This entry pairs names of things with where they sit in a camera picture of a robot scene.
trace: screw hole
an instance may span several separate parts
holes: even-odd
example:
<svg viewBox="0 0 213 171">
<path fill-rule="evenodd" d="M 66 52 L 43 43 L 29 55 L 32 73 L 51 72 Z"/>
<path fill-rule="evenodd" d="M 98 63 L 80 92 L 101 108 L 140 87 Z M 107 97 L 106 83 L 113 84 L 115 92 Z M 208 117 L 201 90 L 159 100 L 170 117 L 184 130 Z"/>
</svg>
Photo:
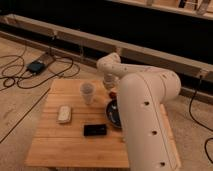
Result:
<svg viewBox="0 0 213 171">
<path fill-rule="evenodd" d="M 166 166 L 166 163 L 165 162 L 160 162 L 160 167 L 164 167 Z"/>
<path fill-rule="evenodd" d="M 152 135 L 157 135 L 158 132 L 157 131 L 152 131 Z"/>
<path fill-rule="evenodd" d="M 144 102 L 144 104 L 145 104 L 146 106 L 148 106 L 148 105 L 149 105 L 149 102 Z"/>
</svg>

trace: floor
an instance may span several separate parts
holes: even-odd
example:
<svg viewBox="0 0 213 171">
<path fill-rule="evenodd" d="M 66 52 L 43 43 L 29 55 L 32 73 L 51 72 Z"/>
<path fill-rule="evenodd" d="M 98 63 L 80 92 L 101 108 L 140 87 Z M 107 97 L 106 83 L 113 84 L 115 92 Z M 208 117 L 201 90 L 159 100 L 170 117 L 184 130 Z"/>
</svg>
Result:
<svg viewBox="0 0 213 171">
<path fill-rule="evenodd" d="M 21 54 L 24 46 L 0 38 L 0 56 L 8 54 Z M 42 52 L 33 48 L 27 48 L 24 55 L 26 63 L 36 59 Z M 11 59 L 1 59 L 0 66 Z M 81 67 L 80 73 L 74 78 L 98 78 L 102 74 L 96 69 L 78 64 Z M 50 73 L 45 71 L 37 82 L 48 77 Z M 21 90 L 12 87 L 0 92 L 0 138 L 2 138 L 11 127 L 49 88 L 52 80 L 46 84 L 31 90 Z M 189 100 L 186 97 L 179 96 L 176 99 L 167 102 L 165 107 L 169 114 L 170 124 L 175 136 L 177 148 L 180 154 L 182 168 L 180 171 L 212 171 L 213 165 L 208 161 L 204 153 L 204 141 L 213 134 L 195 124 L 189 117 Z M 46 171 L 46 168 L 27 167 L 24 160 L 27 155 L 31 140 L 35 133 L 36 125 L 42 112 L 42 106 L 45 98 L 25 117 L 25 119 L 14 129 L 14 131 L 0 144 L 0 170 L 1 171 Z M 193 113 L 197 119 L 212 126 L 213 106 L 195 101 L 193 103 Z M 208 145 L 209 154 L 213 157 L 213 142 Z M 72 170 L 68 168 L 59 168 L 59 170 Z M 112 169 L 90 169 L 89 171 L 109 171 Z M 73 169 L 72 171 L 86 171 L 85 169 Z"/>
</svg>

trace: paper cup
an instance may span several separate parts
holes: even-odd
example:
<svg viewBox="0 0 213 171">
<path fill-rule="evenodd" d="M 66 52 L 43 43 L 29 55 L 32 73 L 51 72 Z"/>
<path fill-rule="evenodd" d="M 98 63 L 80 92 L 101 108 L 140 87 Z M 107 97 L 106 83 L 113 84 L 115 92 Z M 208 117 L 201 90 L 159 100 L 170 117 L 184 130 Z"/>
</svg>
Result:
<svg viewBox="0 0 213 171">
<path fill-rule="evenodd" d="M 93 102 L 95 87 L 91 83 L 83 83 L 80 87 L 81 96 L 85 104 L 90 105 Z"/>
</svg>

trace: white object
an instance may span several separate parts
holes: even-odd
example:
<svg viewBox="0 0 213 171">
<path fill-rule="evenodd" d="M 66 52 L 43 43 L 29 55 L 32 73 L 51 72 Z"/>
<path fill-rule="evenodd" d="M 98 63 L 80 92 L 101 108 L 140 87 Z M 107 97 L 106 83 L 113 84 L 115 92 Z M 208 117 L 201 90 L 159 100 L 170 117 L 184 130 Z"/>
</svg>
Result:
<svg viewBox="0 0 213 171">
<path fill-rule="evenodd" d="M 58 111 L 58 123 L 68 123 L 71 120 L 71 107 L 61 106 Z"/>
<path fill-rule="evenodd" d="M 179 77 L 170 70 L 120 61 L 118 54 L 112 53 L 98 60 L 97 67 L 121 78 L 118 110 L 131 171 L 177 170 L 160 104 L 179 94 Z"/>
<path fill-rule="evenodd" d="M 91 83 L 83 83 L 80 86 L 81 96 L 84 99 L 86 105 L 90 105 L 93 102 L 93 97 L 95 93 L 95 87 Z"/>
</svg>

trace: black phone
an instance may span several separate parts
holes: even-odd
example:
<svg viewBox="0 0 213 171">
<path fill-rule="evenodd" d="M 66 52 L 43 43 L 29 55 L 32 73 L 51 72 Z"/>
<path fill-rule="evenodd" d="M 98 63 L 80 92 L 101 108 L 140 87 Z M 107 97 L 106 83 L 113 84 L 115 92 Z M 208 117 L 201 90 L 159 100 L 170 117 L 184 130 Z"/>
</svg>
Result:
<svg viewBox="0 0 213 171">
<path fill-rule="evenodd" d="M 106 124 L 84 125 L 84 136 L 106 135 Z"/>
</svg>

